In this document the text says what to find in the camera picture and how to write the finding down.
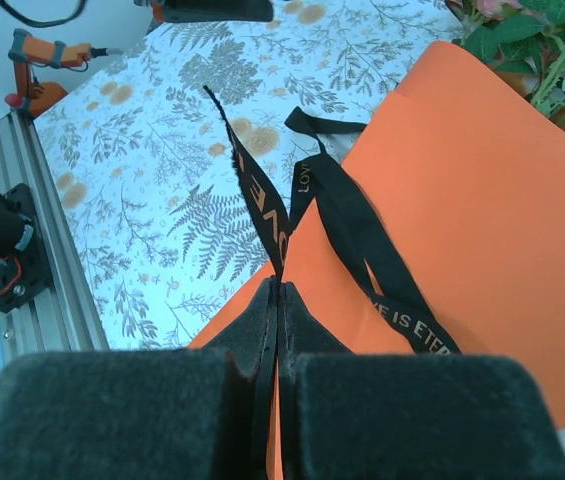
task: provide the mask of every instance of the red wire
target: red wire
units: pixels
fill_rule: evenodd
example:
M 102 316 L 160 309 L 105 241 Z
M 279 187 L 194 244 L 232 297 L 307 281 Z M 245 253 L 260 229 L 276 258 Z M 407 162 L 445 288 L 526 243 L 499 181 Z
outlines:
M 13 280 L 9 282 L 9 284 L 6 287 L 0 290 L 0 297 L 8 293 L 15 286 L 15 284 L 18 283 L 18 281 L 22 278 L 22 265 L 20 265 L 20 261 L 18 260 L 18 257 L 13 257 L 13 260 L 15 261 L 15 265 L 18 267 L 18 274 L 15 276 Z

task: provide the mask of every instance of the black cable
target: black cable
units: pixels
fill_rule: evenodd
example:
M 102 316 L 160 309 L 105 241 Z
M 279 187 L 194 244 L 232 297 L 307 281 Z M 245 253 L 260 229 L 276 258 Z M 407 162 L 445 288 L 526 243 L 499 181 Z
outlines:
M 27 63 L 30 66 L 30 71 L 26 72 L 27 75 L 26 75 L 26 94 L 25 94 L 25 96 L 26 96 L 27 99 L 29 99 L 29 98 L 31 98 L 30 97 L 30 95 L 31 95 L 31 83 L 32 83 L 31 82 L 31 75 L 33 75 L 33 66 L 32 66 L 33 64 L 31 62 L 27 62 Z
M 37 20 L 32 20 L 29 17 L 22 15 L 15 8 L 9 5 L 6 2 L 6 0 L 0 0 L 0 7 L 2 7 L 2 9 L 5 12 L 7 12 L 9 15 L 11 15 L 13 18 L 19 20 L 20 22 L 24 23 L 25 25 L 31 28 L 49 28 L 49 27 L 57 27 L 58 25 L 64 25 L 65 23 L 68 23 L 78 18 L 84 12 L 84 7 L 86 7 L 86 2 L 87 0 L 78 0 L 77 6 L 71 15 L 61 20 L 52 20 L 49 22 L 38 22 Z
M 84 62 L 84 68 L 82 70 L 78 70 L 77 68 L 71 68 L 71 67 L 64 67 L 66 70 L 71 70 L 72 72 L 78 72 L 78 73 L 82 73 L 82 72 L 86 72 L 89 69 L 89 62 Z

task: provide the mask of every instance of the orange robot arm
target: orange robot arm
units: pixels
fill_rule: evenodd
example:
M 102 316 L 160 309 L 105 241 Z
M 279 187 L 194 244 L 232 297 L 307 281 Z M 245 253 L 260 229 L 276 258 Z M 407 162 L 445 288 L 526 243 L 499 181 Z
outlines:
M 31 36 L 26 30 L 13 31 L 13 46 L 9 58 L 15 69 L 17 94 L 22 98 L 37 98 L 39 90 L 33 85 L 30 64 L 51 68 L 75 68 L 91 60 L 91 44 L 81 43 L 67 47 L 62 42 L 46 42 Z

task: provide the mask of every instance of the orange gift bag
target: orange gift bag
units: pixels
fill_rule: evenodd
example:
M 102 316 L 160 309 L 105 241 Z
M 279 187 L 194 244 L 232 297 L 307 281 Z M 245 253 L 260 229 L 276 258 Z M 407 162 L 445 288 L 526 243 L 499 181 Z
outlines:
M 300 133 L 329 127 L 303 118 L 291 125 Z M 242 162 L 245 151 L 231 138 Z M 296 165 L 296 176 L 305 168 L 321 182 L 333 166 L 346 172 L 388 243 L 364 223 L 368 211 L 355 198 L 347 204 L 349 187 L 323 182 L 337 208 L 323 208 L 316 194 L 291 238 L 282 235 L 285 214 L 276 218 L 277 264 L 273 255 L 274 265 L 252 277 L 191 347 L 242 313 L 281 261 L 283 280 L 355 353 L 512 357 L 565 427 L 565 133 L 479 60 L 437 42 L 388 95 L 342 168 L 320 157 Z M 264 203 L 258 188 L 247 204 Z

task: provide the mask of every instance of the black bracket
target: black bracket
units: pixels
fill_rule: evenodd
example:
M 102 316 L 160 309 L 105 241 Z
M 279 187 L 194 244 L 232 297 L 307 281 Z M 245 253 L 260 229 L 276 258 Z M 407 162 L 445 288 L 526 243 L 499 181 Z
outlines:
M 40 236 L 40 225 L 31 189 L 20 183 L 6 194 L 4 200 L 13 213 L 26 217 L 33 225 L 33 238 L 22 252 L 0 264 L 0 312 L 9 313 L 14 308 L 30 302 L 53 283 L 51 267 L 44 241 Z

